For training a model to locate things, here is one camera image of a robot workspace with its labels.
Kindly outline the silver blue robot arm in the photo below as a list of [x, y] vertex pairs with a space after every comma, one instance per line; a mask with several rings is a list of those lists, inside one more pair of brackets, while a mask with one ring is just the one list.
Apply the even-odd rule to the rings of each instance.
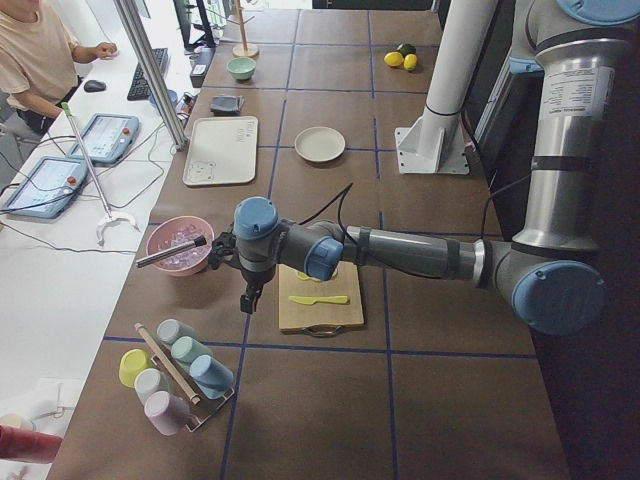
[[620, 60], [630, 51], [635, 1], [519, 1], [511, 70], [542, 72], [526, 218], [510, 242], [416, 236], [283, 219], [263, 197], [234, 213], [234, 265], [247, 287], [240, 300], [256, 310], [264, 285], [284, 264], [329, 280], [340, 261], [388, 267], [494, 288], [537, 331], [566, 335], [595, 322], [605, 283], [588, 262], [597, 245], [587, 223], [595, 183], [595, 152]]

